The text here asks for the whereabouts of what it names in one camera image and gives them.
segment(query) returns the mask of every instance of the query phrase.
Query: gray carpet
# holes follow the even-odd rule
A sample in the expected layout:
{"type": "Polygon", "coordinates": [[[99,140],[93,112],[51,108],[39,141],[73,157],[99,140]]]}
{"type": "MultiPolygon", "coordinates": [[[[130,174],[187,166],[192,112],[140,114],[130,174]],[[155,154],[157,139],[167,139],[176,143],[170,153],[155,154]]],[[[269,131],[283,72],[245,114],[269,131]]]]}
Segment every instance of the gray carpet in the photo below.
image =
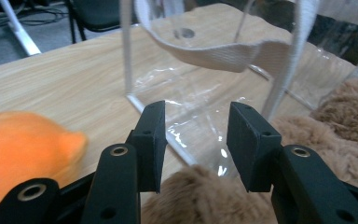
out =
{"type": "MultiPolygon", "coordinates": [[[[67,8],[63,3],[50,6],[53,8],[60,9],[63,12],[67,12],[67,8]]],[[[28,20],[51,20],[52,16],[49,14],[38,14],[30,16],[28,20]]],[[[60,21],[37,25],[29,26],[22,25],[24,30],[28,35],[33,39],[36,45],[39,47],[42,53],[51,51],[53,49],[62,48],[72,44],[71,33],[69,29],[69,19],[66,17],[60,21]]],[[[100,35],[106,35],[114,31],[109,31],[105,33],[93,33],[86,31],[87,39],[92,39],[100,35]]],[[[80,36],[76,30],[77,41],[80,41],[80,36]]],[[[18,42],[16,36],[11,32],[10,28],[5,25],[0,27],[0,64],[10,63],[22,58],[26,58],[27,54],[22,48],[21,44],[18,42]]]]}

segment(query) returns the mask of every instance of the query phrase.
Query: table surface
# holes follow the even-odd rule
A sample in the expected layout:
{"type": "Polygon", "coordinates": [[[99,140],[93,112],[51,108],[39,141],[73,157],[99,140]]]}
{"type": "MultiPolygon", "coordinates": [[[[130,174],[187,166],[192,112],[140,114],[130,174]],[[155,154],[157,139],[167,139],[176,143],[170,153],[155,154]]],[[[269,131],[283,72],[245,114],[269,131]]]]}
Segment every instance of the table surface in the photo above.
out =
{"type": "MultiPolygon", "coordinates": [[[[121,44],[117,32],[0,65],[0,112],[34,111],[88,136],[80,177],[95,171],[101,152],[124,142],[140,117],[125,95],[121,44]]],[[[163,179],[183,165],[167,147],[163,179]]]]}

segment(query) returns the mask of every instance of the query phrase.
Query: brown plush toy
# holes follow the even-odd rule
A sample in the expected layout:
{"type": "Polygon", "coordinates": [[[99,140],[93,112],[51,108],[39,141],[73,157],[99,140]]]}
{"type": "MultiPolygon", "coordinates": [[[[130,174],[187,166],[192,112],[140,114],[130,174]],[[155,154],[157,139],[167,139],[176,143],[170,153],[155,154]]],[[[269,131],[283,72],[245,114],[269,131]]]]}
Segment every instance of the brown plush toy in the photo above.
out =
{"type": "Polygon", "coordinates": [[[83,133],[34,113],[0,113],[0,201],[32,178],[52,178],[60,187],[73,182],[86,144],[83,133]]]}
{"type": "MultiPolygon", "coordinates": [[[[353,90],[351,85],[357,86],[356,81],[345,85],[347,90],[353,90]]],[[[331,99],[338,104],[337,98],[331,99]]],[[[351,103],[358,107],[358,99],[351,103]]],[[[332,130],[329,126],[342,128],[346,125],[344,130],[348,130],[358,127],[352,123],[358,119],[350,118],[350,124],[341,124],[333,119],[345,120],[345,116],[353,114],[324,117],[322,110],[318,113],[318,118],[324,118],[327,124],[308,117],[286,117],[275,119],[272,125],[282,135],[283,146],[299,144],[314,149],[339,179],[358,187],[358,132],[353,138],[345,138],[346,135],[338,131],[340,129],[332,130]]],[[[187,167],[167,179],[161,186],[161,193],[143,206],[142,221],[143,224],[277,222],[268,193],[247,193],[239,179],[218,177],[200,166],[187,167]]]]}

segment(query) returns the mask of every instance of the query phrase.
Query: screw hole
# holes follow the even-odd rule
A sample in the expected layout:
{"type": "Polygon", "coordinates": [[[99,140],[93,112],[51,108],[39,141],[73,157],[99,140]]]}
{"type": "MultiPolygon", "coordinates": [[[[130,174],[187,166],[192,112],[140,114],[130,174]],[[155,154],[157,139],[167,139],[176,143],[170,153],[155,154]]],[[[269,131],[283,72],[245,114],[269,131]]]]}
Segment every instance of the screw hole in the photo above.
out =
{"type": "Polygon", "coordinates": [[[310,153],[306,149],[303,149],[300,147],[293,148],[292,153],[299,157],[309,157],[310,156],[310,153]]]}
{"type": "Polygon", "coordinates": [[[17,199],[22,202],[31,201],[42,195],[46,191],[46,188],[47,187],[44,184],[34,184],[28,186],[27,188],[20,191],[20,193],[17,195],[17,199]]]}
{"type": "Polygon", "coordinates": [[[101,218],[110,219],[116,216],[116,209],[113,207],[107,207],[101,212],[101,218]]]}
{"type": "Polygon", "coordinates": [[[340,209],[338,209],[338,210],[337,210],[337,215],[338,215],[341,219],[343,219],[343,220],[345,220],[345,221],[354,222],[354,217],[353,217],[353,215],[352,215],[351,213],[345,211],[345,210],[340,210],[340,209]]]}
{"type": "Polygon", "coordinates": [[[129,150],[126,147],[115,147],[110,151],[112,156],[122,156],[127,154],[129,150]]]}

